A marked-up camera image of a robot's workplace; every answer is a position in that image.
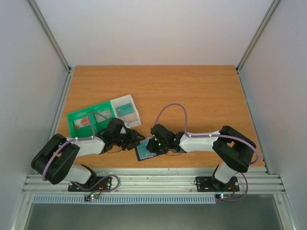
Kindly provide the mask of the teal VIP card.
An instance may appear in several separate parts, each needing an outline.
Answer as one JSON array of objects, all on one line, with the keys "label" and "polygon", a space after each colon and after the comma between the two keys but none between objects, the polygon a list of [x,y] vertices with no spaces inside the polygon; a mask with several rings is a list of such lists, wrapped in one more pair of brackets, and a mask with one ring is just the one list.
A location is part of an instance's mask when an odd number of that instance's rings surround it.
[{"label": "teal VIP card", "polygon": [[137,146],[136,148],[137,156],[139,157],[140,160],[145,160],[145,159],[152,158],[155,156],[154,153],[150,153],[146,149],[147,144],[148,144],[147,141],[141,142],[140,145]]}]

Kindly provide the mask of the dark blue card holder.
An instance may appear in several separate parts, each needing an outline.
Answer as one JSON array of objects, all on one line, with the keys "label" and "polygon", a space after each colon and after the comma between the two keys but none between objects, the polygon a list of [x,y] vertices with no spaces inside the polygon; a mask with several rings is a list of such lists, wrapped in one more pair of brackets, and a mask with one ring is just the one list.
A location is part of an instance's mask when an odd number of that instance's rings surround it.
[{"label": "dark blue card holder", "polygon": [[165,154],[164,152],[150,153],[149,150],[146,148],[148,142],[149,139],[147,138],[141,141],[140,144],[134,148],[138,161],[144,161]]}]

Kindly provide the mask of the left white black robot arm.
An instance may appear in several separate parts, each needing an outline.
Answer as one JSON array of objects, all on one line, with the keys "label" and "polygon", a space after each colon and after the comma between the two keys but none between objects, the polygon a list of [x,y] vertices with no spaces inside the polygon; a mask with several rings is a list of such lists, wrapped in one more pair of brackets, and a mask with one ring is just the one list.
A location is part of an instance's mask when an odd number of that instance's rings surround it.
[{"label": "left white black robot arm", "polygon": [[44,181],[52,184],[69,181],[91,191],[96,187],[96,173],[88,166],[74,165],[76,158],[103,154],[114,146],[131,150],[143,140],[143,135],[126,127],[121,119],[112,118],[105,128],[91,137],[66,138],[55,134],[32,159],[31,168],[42,175]]}]

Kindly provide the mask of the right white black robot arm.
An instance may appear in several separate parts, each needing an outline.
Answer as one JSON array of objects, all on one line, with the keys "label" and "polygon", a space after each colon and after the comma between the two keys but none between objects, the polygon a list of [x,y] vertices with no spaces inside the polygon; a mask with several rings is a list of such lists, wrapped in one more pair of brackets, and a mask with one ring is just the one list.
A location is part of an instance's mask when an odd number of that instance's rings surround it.
[{"label": "right white black robot arm", "polygon": [[237,173],[246,173],[249,166],[260,158],[256,144],[230,126],[223,126],[221,130],[211,133],[183,131],[175,134],[163,125],[156,124],[151,134],[153,137],[146,146],[150,153],[215,152],[223,161],[211,177],[211,184],[217,191],[228,186]]}]

